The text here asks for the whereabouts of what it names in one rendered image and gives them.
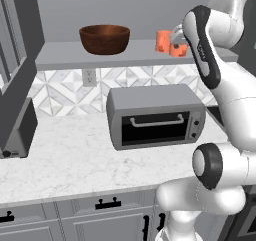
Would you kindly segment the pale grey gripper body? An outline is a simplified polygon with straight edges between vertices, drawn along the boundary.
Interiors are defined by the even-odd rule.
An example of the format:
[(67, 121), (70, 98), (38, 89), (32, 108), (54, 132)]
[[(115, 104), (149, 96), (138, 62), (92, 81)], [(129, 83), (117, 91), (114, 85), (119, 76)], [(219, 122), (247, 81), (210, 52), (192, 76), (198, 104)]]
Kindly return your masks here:
[(176, 44), (176, 45), (186, 43), (186, 39), (185, 39), (185, 36), (183, 34), (183, 28), (182, 28), (181, 24), (177, 25), (173, 29), (173, 31), (171, 33), (170, 41), (171, 41), (172, 44)]

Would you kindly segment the grey cabinet shelf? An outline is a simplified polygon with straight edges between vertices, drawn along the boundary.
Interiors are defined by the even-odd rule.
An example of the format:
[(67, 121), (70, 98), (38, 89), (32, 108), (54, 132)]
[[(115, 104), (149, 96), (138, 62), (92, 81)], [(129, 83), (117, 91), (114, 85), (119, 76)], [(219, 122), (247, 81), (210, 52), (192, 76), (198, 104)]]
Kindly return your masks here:
[(193, 64), (190, 50), (184, 57), (171, 57), (155, 51), (154, 40), (130, 40), (126, 50), (117, 55), (88, 53), (80, 42), (45, 43), (36, 58), (38, 71)]

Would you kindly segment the grey open cabinet door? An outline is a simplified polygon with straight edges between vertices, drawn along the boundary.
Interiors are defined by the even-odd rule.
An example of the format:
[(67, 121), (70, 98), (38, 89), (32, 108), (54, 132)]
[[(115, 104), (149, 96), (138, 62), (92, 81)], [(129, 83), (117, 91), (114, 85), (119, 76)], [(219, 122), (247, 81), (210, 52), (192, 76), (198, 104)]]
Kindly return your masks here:
[(232, 51), (238, 55), (239, 65), (256, 73), (256, 0), (246, 2), (243, 17), (244, 34)]
[(0, 148), (4, 149), (37, 73), (45, 43), (37, 0), (0, 0)]

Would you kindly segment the orange cup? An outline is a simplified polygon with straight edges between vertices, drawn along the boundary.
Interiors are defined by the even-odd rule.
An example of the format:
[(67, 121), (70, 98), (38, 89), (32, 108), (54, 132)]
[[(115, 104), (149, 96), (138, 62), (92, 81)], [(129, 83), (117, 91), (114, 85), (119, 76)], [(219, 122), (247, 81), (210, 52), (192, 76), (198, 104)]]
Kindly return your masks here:
[(156, 51), (161, 53), (168, 53), (170, 46), (170, 30), (158, 30), (156, 32)]
[(188, 45), (183, 44), (174, 44), (171, 43), (169, 47), (169, 55), (172, 57), (185, 57), (187, 54)]

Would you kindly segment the grey toaster oven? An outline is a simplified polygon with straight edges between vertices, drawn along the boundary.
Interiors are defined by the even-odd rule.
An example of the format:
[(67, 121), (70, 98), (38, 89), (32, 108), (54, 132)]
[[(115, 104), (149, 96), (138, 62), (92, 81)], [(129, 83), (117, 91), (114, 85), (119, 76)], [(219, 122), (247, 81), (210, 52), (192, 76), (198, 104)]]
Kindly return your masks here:
[[(116, 150), (131, 150), (195, 143), (206, 119), (203, 102), (186, 84), (111, 88), (106, 114), (112, 144)], [(137, 123), (176, 120), (184, 123), (156, 127), (133, 127)]]

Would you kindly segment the brown wooden bowl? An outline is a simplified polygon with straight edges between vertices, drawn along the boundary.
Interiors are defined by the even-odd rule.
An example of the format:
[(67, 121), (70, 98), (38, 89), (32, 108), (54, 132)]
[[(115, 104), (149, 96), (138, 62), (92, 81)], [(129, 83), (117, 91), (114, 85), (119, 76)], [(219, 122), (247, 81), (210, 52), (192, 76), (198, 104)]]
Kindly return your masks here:
[(120, 25), (90, 25), (79, 30), (84, 49), (94, 55), (116, 55), (125, 51), (130, 29)]

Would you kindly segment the black hob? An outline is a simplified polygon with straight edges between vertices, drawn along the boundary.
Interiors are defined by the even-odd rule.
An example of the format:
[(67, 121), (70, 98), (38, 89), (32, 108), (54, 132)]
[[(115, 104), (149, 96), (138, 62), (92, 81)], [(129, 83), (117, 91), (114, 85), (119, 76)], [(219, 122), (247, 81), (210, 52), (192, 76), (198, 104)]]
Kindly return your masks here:
[(217, 105), (210, 105), (206, 107), (208, 114), (216, 122), (216, 124), (222, 129), (225, 130), (224, 123), (220, 114), (219, 107)]

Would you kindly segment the grey drawer front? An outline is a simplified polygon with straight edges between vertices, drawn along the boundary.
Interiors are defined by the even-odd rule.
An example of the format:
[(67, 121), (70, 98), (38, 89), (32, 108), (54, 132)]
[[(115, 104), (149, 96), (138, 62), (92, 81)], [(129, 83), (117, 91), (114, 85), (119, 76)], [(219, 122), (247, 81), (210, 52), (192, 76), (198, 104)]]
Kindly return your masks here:
[(46, 219), (46, 215), (41, 204), (3, 208), (0, 209), (0, 216), (5, 216), (8, 211), (12, 212), (12, 214), (15, 216), (15, 219), (11, 222), (0, 224), (34, 223)]
[[(121, 207), (109, 208), (96, 210), (95, 205), (102, 199), (104, 202), (109, 202), (113, 197), (116, 197), (118, 201), (122, 202)], [(106, 210), (118, 210), (126, 207), (137, 207), (140, 205), (140, 193), (136, 192), (127, 192), (127, 193), (118, 193), (110, 194), (96, 197), (87, 197), (87, 198), (78, 198), (71, 201), (71, 208), (73, 215), (86, 215), (89, 213), (98, 213)]]

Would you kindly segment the grey cupboard door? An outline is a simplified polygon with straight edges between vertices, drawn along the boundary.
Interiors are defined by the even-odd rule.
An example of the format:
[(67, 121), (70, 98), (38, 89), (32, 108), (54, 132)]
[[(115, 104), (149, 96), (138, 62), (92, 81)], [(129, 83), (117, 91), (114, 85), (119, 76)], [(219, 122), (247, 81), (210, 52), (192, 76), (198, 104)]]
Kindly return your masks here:
[[(169, 220), (172, 206), (170, 192), (165, 187), (158, 187), (155, 195), (152, 241), (169, 241)], [(159, 214), (165, 213), (164, 227), (158, 232)]]
[(0, 228), (0, 241), (63, 241), (49, 226), (14, 226)]
[(144, 215), (153, 207), (118, 210), (62, 220), (66, 241), (143, 241)]

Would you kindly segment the dark oven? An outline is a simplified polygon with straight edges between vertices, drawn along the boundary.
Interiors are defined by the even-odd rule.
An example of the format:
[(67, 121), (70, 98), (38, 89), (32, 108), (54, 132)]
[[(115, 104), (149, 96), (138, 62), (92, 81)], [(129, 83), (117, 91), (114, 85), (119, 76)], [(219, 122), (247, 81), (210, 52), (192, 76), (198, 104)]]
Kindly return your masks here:
[(244, 191), (243, 210), (227, 218), (218, 241), (256, 241), (256, 185), (244, 186)]

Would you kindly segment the white wall outlet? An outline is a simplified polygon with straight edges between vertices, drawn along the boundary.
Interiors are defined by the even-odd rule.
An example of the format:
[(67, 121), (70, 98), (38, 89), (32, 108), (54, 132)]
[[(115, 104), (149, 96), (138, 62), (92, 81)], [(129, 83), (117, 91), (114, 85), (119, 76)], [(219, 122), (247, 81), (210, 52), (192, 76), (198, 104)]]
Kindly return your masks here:
[(96, 80), (96, 69), (83, 69), (82, 70), (82, 80), (84, 87), (95, 87), (97, 85)]

